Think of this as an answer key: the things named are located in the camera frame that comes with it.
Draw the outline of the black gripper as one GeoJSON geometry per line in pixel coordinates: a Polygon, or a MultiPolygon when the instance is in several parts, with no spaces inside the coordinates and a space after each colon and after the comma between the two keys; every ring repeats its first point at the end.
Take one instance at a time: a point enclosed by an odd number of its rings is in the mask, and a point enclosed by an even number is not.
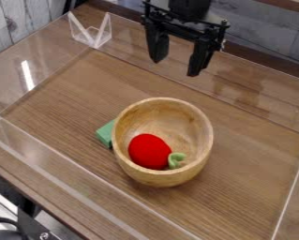
{"type": "Polygon", "coordinates": [[[192,41],[198,38],[190,56],[190,77],[200,75],[209,66],[214,51],[224,49],[230,28],[229,20],[212,12],[210,4],[212,0],[143,0],[143,23],[147,24],[149,51],[154,63],[159,63],[170,53],[169,34],[192,41]]]}

